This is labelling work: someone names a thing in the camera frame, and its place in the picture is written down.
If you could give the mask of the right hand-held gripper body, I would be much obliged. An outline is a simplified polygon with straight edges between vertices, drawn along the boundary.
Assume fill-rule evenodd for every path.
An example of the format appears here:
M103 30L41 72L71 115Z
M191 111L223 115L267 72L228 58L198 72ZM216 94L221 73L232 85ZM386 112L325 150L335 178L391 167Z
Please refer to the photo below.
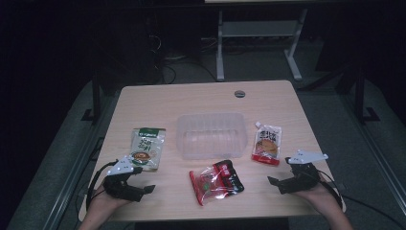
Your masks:
M281 181L279 186L281 194L292 194L315 187L320 180L320 176L314 162L327 159L328 155L325 153L298 149L291 156L291 164L289 165L293 176Z

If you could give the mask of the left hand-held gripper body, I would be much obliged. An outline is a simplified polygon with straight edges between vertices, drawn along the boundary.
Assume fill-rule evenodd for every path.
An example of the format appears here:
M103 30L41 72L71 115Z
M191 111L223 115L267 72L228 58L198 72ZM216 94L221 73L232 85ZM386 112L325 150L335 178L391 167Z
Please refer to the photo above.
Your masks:
M134 168L135 166L129 156L118 160L106 173L106 178L102 183L105 191L119 199L139 202L144 195L143 189L127 183L130 176L136 175L132 174Z

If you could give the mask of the white and red spouted pouch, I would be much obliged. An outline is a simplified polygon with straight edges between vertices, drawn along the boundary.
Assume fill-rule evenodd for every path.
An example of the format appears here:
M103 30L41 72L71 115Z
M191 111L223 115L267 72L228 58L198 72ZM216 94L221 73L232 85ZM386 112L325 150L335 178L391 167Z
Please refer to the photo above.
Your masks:
M256 122L254 148L251 159L263 164L278 166L282 141L282 129L279 126L265 125Z

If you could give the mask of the red and black snack packet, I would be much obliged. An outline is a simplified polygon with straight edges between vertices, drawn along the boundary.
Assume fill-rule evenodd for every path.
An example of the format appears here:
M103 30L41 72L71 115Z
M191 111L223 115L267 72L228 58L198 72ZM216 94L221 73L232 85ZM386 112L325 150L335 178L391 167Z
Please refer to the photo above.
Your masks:
M201 206L214 199L223 199L244 191L234 164L229 159L214 163L200 172L190 171L189 178Z

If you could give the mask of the clear plastic container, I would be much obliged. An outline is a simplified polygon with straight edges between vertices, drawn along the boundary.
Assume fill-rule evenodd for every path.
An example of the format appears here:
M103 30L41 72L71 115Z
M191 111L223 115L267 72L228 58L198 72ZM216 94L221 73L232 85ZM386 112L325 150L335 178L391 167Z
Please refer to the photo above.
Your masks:
M239 158L247 144L241 113L188 114L177 119L176 146L184 159Z

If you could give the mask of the person's left hand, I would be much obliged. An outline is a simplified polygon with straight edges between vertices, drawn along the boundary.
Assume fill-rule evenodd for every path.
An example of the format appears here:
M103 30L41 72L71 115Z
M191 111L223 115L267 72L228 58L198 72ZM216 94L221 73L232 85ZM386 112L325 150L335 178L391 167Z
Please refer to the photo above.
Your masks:
M100 185L91 197L88 211L98 211L101 213L114 213L117 209L129 204L129 200L119 199L109 195L103 185Z

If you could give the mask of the person's right hand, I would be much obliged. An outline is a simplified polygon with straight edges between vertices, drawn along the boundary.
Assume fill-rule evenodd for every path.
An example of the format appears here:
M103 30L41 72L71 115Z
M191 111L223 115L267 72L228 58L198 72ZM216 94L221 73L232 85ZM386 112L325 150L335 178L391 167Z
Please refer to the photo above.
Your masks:
M321 183L315 187L294 193L294 196L301 197L311 204L311 206L320 214L330 214L333 210L340 210L334 196Z

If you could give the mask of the green and white food packet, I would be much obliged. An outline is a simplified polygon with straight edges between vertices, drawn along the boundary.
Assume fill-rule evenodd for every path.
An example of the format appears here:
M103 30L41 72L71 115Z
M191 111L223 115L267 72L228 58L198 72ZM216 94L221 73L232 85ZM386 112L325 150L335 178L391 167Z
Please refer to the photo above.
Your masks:
M130 160L133 165L145 171L159 169L166 130L157 127L134 128L131 134Z

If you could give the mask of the black metal stand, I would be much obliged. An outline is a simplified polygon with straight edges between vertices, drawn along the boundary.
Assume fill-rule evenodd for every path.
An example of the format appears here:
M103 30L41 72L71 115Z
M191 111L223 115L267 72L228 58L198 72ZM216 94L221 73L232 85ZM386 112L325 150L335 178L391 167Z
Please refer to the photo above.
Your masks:
M97 71L94 71L91 80L92 86L92 107L85 110L81 119L83 121L91 122L95 125L98 122L98 119L101 116L101 85L99 74Z
M372 107L364 106L365 76L361 67L356 69L354 114L358 122L364 125L366 122L378 122L379 117Z

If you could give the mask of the grey metal floor rail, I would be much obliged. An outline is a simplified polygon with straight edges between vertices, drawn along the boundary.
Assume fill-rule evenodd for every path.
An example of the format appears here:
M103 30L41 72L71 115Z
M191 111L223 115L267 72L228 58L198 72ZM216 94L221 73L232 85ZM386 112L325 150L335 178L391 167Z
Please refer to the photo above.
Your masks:
M373 139L372 134L367 128L367 123L379 123L381 119L377 116L372 107L361 109L361 117L358 117L356 108L347 96L340 95L339 99L350 115L350 119L356 126L358 132L366 142L377 168L380 170L385 182L388 184L396 203L406 216L406 189L400 183L390 163L384 155L384 152L378 143Z
M91 183L92 172L117 100L117 96L104 97L98 119L80 121L78 128L71 128L67 134L61 136L59 149L54 156L53 170L60 167L64 172L56 173L56 200L52 203L41 230L58 230L65 213L73 214L73 220L68 223L76 226L80 207L76 199L85 200L87 186Z

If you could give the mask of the white metal desk frame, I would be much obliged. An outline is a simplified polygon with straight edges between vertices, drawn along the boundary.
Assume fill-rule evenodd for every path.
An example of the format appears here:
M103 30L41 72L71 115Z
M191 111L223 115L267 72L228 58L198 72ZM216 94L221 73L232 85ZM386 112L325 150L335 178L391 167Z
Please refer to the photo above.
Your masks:
M284 56L295 81L303 79L294 58L297 45L305 24L307 9L303 9L297 20L277 21L225 21L223 11L218 13L217 50L216 50L216 80L224 81L223 39L230 37L291 37L289 49Z

